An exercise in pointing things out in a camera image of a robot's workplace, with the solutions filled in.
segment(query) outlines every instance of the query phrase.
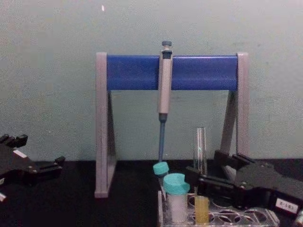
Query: turquoise cap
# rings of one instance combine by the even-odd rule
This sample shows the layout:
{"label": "turquoise cap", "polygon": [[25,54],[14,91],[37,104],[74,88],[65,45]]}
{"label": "turquoise cap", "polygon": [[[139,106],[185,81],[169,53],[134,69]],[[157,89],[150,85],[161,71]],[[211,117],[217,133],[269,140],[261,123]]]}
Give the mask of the turquoise cap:
{"label": "turquoise cap", "polygon": [[188,193],[190,186],[184,181],[184,174],[168,174],[164,177],[164,191],[171,195],[184,195]]}
{"label": "turquoise cap", "polygon": [[169,171],[169,165],[167,165],[167,162],[158,162],[157,164],[154,164],[152,168],[156,175],[162,175]]}

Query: pipette stand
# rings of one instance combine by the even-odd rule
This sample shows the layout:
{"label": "pipette stand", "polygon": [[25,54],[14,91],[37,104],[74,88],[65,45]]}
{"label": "pipette stand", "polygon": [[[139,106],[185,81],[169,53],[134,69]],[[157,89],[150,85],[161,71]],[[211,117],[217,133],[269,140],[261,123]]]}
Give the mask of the pipette stand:
{"label": "pipette stand", "polygon": [[[96,56],[96,198],[108,197],[116,166],[110,91],[158,90],[158,55]],[[221,151],[229,153],[236,122],[236,152],[249,155],[248,54],[174,56],[172,90],[229,90]],[[230,179],[235,171],[224,168]]]}

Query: black table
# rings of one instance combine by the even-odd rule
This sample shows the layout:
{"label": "black table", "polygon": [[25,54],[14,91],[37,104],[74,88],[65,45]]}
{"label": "black table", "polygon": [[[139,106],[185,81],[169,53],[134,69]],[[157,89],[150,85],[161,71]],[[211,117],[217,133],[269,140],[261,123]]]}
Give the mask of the black table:
{"label": "black table", "polygon": [[[268,160],[278,172],[303,181],[303,159]],[[155,161],[120,161],[108,199],[94,198],[95,162],[66,162],[59,179],[35,187],[7,185],[0,204],[0,227],[155,227],[158,182]],[[169,161],[182,171],[191,161]],[[279,217],[282,227],[291,220]]]}

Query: white label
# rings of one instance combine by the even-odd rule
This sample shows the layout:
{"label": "white label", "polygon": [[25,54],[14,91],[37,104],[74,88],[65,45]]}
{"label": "white label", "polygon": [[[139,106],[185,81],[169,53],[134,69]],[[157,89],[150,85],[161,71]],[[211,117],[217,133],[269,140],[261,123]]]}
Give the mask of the white label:
{"label": "white label", "polygon": [[297,213],[298,208],[299,208],[298,205],[293,204],[291,202],[287,202],[287,201],[279,199],[279,198],[276,200],[276,207],[287,210],[287,211],[292,212],[294,214]]}
{"label": "white label", "polygon": [[18,150],[14,150],[14,153],[15,153],[16,155],[19,155],[19,156],[22,157],[22,158],[27,157],[25,154],[23,154],[21,151],[18,151]]}
{"label": "white label", "polygon": [[3,202],[5,200],[6,196],[0,193],[0,201]]}

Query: transparent tube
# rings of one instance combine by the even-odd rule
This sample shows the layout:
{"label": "transparent tube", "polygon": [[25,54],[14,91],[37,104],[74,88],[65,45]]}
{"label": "transparent tube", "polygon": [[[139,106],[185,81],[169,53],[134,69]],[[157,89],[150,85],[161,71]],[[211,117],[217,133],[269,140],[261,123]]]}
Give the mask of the transparent tube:
{"label": "transparent tube", "polygon": [[[194,168],[198,169],[203,175],[207,175],[207,159],[206,159],[206,136],[205,128],[196,128],[196,134],[194,136]],[[197,194],[197,188],[195,188],[195,213],[196,224],[209,223],[208,218],[209,200],[207,197]]]}
{"label": "transparent tube", "polygon": [[194,168],[207,175],[205,127],[196,128],[194,136]]}
{"label": "transparent tube", "polygon": [[164,201],[166,200],[166,193],[165,193],[164,187],[163,187],[163,179],[167,174],[169,174],[169,173],[166,172],[165,174],[158,176],[158,180],[159,180],[159,184],[160,184],[160,188],[161,188],[161,191],[162,191]]}
{"label": "transparent tube", "polygon": [[174,223],[187,221],[187,194],[171,195],[167,193],[167,200],[171,221]]}

